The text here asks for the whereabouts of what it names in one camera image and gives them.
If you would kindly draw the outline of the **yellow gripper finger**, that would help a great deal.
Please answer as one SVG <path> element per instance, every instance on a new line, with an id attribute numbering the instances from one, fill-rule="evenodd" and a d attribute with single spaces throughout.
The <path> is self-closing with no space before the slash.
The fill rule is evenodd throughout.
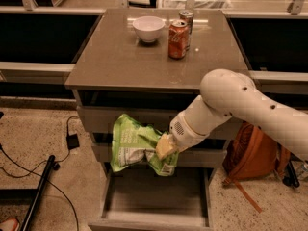
<path id="1" fill-rule="evenodd" d="M 156 154 L 160 160 L 178 150 L 174 137 L 171 134 L 162 134 L 156 145 Z"/>

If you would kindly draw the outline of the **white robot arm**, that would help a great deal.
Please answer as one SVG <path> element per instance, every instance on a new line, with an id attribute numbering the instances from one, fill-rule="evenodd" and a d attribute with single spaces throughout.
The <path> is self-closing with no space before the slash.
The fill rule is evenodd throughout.
<path id="1" fill-rule="evenodd" d="M 159 139 L 158 157 L 201 143 L 232 117 L 260 128 L 299 159 L 308 160 L 308 115 L 266 97 L 249 77 L 228 69 L 215 69 L 203 77 L 200 94 Z"/>

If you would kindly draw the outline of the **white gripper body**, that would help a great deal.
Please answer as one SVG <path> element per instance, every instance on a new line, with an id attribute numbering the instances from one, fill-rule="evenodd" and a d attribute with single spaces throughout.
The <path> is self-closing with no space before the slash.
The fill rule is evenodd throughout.
<path id="1" fill-rule="evenodd" d="M 185 120 L 185 113 L 180 112 L 169 124 L 169 132 L 179 152 L 194 147 L 203 142 L 208 134 L 196 133 Z"/>

